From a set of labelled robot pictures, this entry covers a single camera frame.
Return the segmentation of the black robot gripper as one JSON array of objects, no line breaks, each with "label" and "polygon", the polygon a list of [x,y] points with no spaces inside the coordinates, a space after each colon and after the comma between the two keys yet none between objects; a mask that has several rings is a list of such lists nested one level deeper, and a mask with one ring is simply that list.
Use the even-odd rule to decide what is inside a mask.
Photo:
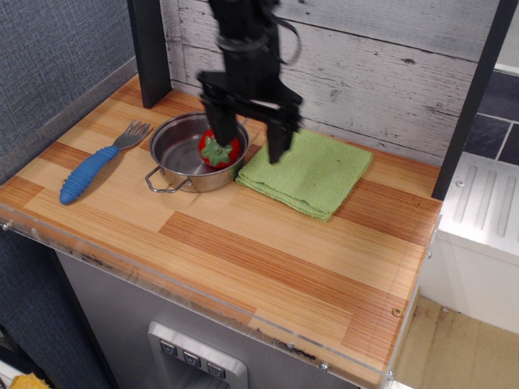
[{"label": "black robot gripper", "polygon": [[269,163],[277,163],[298,130],[302,97],[280,80],[281,66],[295,62],[302,44],[296,38],[294,56],[280,53],[278,28],[296,29],[274,15],[278,1],[211,1],[218,23],[217,46],[223,53],[223,71],[201,71],[203,103],[209,125],[221,146],[237,134],[236,115],[268,123]]}]

